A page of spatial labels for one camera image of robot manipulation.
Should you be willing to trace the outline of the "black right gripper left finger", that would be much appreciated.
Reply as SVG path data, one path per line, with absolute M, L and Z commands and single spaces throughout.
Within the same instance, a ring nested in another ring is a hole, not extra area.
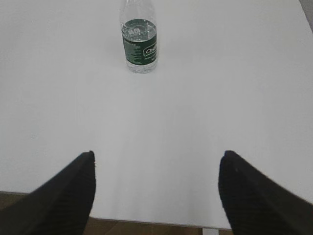
M 81 235 L 95 193 L 95 154 L 84 152 L 39 188 L 1 210 L 0 233 Z

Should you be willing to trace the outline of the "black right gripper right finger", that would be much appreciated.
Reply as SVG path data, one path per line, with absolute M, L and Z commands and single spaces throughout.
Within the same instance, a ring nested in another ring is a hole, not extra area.
M 236 152 L 220 161 L 218 191 L 235 235 L 311 235 L 313 205 L 275 183 Z

